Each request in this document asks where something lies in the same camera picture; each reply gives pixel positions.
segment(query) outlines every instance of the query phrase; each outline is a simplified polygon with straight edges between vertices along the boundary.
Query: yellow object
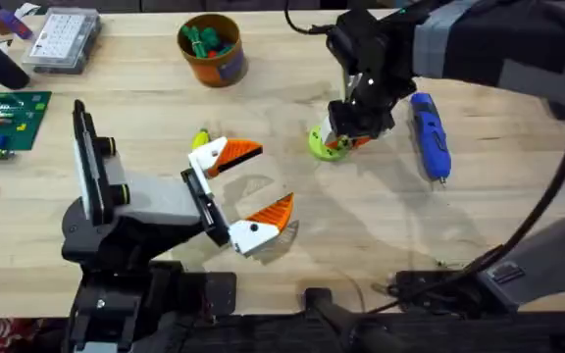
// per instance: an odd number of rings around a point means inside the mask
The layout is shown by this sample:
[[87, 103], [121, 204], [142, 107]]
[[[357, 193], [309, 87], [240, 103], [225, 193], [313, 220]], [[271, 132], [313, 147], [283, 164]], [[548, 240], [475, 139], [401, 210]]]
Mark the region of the yellow object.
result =
[[206, 128], [200, 129], [199, 132], [193, 137], [193, 142], [191, 143], [191, 150], [196, 149], [199, 146], [203, 146], [211, 141], [211, 136], [208, 134]]

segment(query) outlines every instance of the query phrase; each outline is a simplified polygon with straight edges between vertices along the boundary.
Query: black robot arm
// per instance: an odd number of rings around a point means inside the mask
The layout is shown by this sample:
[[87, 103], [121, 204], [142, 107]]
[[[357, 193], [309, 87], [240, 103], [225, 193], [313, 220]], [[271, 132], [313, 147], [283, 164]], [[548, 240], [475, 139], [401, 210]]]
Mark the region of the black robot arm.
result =
[[565, 26], [537, 1], [423, 0], [380, 20], [353, 9], [337, 18], [327, 47], [349, 76], [361, 75], [344, 101], [329, 104], [337, 137], [392, 128], [391, 108], [416, 90], [416, 76], [565, 105]]

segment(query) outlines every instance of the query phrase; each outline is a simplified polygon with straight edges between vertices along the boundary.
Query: black cable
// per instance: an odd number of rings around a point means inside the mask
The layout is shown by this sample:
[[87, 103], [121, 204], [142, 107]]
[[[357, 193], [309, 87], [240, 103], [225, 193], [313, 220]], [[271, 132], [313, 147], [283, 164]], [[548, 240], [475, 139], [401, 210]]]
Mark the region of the black cable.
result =
[[290, 0], [284, 0], [284, 19], [286, 20], [286, 23], [291, 27], [291, 29], [300, 34], [306, 35], [326, 34], [331, 29], [333, 29], [334, 25], [311, 25], [310, 29], [298, 27], [291, 21], [291, 17], [289, 16], [289, 1]]
[[184, 336], [182, 337], [182, 341], [180, 342], [180, 348], [178, 348], [178, 353], [182, 352], [184, 345], [190, 339], [191, 334], [193, 333], [193, 328], [195, 328], [196, 321], [197, 321], [197, 317], [193, 317], [193, 321], [191, 321], [191, 325], [184, 332]]
[[[304, 311], [301, 311], [301, 312], [297, 312], [297, 313], [294, 313], [294, 314], [275, 316], [273, 318], [258, 320], [258, 321], [251, 322], [249, 324], [239, 323], [239, 324], [231, 324], [231, 325], [200, 326], [200, 327], [194, 327], [194, 328], [195, 329], [241, 328], [245, 325], [261, 325], [261, 324], [266, 324], [266, 323], [274, 323], [274, 322], [278, 322], [278, 321], [291, 320], [291, 319], [299, 318], [299, 317], [303, 316], [304, 314], [305, 314]], [[178, 324], [178, 326], [180, 326], [181, 328], [189, 328], [188, 326], [182, 325], [182, 324]]]
[[[558, 21], [565, 25], [565, 10], [560, 9], [555, 5], [544, 5], [546, 6], [546, 10], [550, 13], [550, 15], [554, 16]], [[543, 196], [534, 207], [533, 211], [529, 214], [529, 216], [520, 224], [518, 229], [514, 232], [514, 234], [505, 242], [504, 244], [490, 250], [484, 256], [476, 259], [470, 265], [468, 265], [464, 270], [461, 272], [447, 278], [446, 280], [432, 283], [426, 286], [423, 286], [417, 290], [409, 292], [402, 297], [394, 300], [393, 302], [383, 305], [379, 308], [370, 310], [368, 314], [377, 314], [384, 310], [393, 308], [400, 304], [402, 301], [410, 300], [420, 294], [425, 292], [438, 289], [445, 285], [451, 284], [456, 282], [457, 280], [463, 279], [464, 277], [468, 277], [470, 275], [485, 271], [494, 263], [502, 259], [506, 256], [511, 250], [513, 250], [516, 245], [527, 235], [529, 230], [533, 227], [533, 225], [538, 221], [541, 215], [546, 211], [552, 200], [555, 198], [561, 187], [563, 186], [565, 181], [565, 152], [557, 167], [557, 171], [553, 176], [548, 188], [544, 192]]]

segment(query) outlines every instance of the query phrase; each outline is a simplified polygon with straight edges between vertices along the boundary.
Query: green object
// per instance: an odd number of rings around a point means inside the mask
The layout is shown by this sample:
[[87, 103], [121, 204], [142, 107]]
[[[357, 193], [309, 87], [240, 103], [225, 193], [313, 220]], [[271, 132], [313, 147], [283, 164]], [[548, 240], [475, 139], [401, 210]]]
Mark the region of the green object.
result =
[[204, 44], [204, 49], [206, 49], [206, 52], [215, 50], [220, 46], [220, 44], [222, 44], [220, 37], [217, 35], [217, 32], [214, 28], [211, 27], [202, 29], [200, 38], [202, 39], [202, 43]]
[[202, 43], [202, 39], [200, 38], [199, 30], [194, 25], [193, 27], [189, 28], [187, 25], [183, 25], [181, 29], [184, 36], [191, 41], [191, 48], [193, 48], [193, 53], [195, 53], [195, 57], [197, 58], [206, 58], [207, 51], [204, 49], [204, 44]]
[[[0, 93], [0, 99], [5, 99], [6, 96], [12, 93]], [[0, 125], [0, 135], [8, 136], [8, 143], [6, 148], [8, 150], [31, 150], [36, 133], [40, 127], [40, 123], [45, 115], [45, 108], [51, 98], [51, 92], [15, 92], [14, 96], [18, 102], [23, 104], [16, 104], [15, 106], [2, 107], [0, 103], [0, 111], [3, 114], [12, 114], [14, 117], [10, 118], [12, 124]], [[42, 110], [37, 110], [38, 104], [43, 105]], [[25, 124], [24, 129], [18, 130], [17, 127]]]
[[309, 132], [309, 150], [315, 157], [326, 162], [335, 162], [345, 157], [350, 148], [340, 141], [336, 148], [329, 148], [322, 143], [320, 126], [314, 126]]
[[228, 52], [230, 52], [232, 50], [232, 45], [231, 44], [226, 44], [224, 46], [224, 49], [222, 49], [222, 51], [220, 51], [219, 53], [217, 53], [217, 56], [222, 56]]

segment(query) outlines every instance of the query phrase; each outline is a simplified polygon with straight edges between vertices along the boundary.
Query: green circuit board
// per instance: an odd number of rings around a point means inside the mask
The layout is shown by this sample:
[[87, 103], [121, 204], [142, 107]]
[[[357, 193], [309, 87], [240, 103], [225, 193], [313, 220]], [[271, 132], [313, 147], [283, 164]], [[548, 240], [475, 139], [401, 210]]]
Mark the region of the green circuit board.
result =
[[8, 137], [5, 149], [31, 150], [50, 98], [51, 92], [0, 93], [0, 117], [12, 121], [0, 125], [0, 135]]

